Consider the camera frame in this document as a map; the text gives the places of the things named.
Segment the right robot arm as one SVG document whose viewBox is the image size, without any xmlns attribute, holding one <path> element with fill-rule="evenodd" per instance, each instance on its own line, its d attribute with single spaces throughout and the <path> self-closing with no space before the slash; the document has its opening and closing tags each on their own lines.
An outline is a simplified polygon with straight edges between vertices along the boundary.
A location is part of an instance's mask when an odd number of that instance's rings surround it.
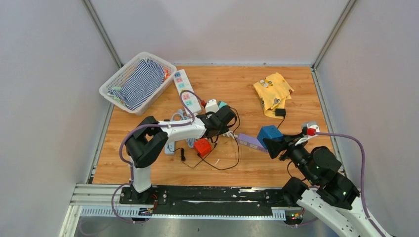
<svg viewBox="0 0 419 237">
<path fill-rule="evenodd" d="M 308 181 L 291 177 L 282 188 L 283 202 L 314 214 L 340 236 L 388 237 L 387 232 L 366 206 L 364 185 L 357 188 L 339 173 L 341 162 L 325 146 L 305 149 L 308 139 L 315 136 L 334 136 L 334 133 L 315 131 L 285 135 L 282 139 L 263 138 L 271 158 L 289 159 Z"/>
</svg>

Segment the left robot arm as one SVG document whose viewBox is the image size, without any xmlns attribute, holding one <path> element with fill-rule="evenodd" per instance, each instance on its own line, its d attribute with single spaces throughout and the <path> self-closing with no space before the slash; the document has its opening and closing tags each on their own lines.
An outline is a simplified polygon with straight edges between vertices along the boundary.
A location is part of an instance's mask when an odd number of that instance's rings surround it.
<svg viewBox="0 0 419 237">
<path fill-rule="evenodd" d="M 145 204 L 151 199 L 151 165 L 167 143 L 216 137 L 228 132 L 239 121 L 237 111 L 230 106 L 185 120 L 158 121 L 153 116 L 146 117 L 127 134 L 119 147 L 121 161 L 130 167 L 128 185 L 133 189 L 134 200 Z"/>
</svg>

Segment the blue cube socket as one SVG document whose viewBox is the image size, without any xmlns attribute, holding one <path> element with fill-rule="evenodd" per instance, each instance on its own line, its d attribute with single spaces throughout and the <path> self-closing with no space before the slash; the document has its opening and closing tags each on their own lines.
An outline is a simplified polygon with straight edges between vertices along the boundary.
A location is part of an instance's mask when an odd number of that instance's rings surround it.
<svg viewBox="0 0 419 237">
<path fill-rule="evenodd" d="M 266 139 L 273 139 L 273 140 L 280 140 L 284 137 L 284 135 L 278 130 L 275 125 L 263 126 L 261 127 L 258 135 L 257 140 L 260 142 L 263 148 L 267 149 L 265 142 L 263 141 Z"/>
</svg>

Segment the purple power bank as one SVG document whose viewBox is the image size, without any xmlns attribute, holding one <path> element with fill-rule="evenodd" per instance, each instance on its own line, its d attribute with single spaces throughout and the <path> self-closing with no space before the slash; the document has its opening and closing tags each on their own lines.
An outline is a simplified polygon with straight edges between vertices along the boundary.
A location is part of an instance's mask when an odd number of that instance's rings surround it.
<svg viewBox="0 0 419 237">
<path fill-rule="evenodd" d="M 264 153 L 268 153 L 268 151 L 262 146 L 262 144 L 255 137 L 240 133 L 237 136 L 237 140 L 239 144 L 241 145 L 250 147 L 252 149 L 255 149 Z"/>
</svg>

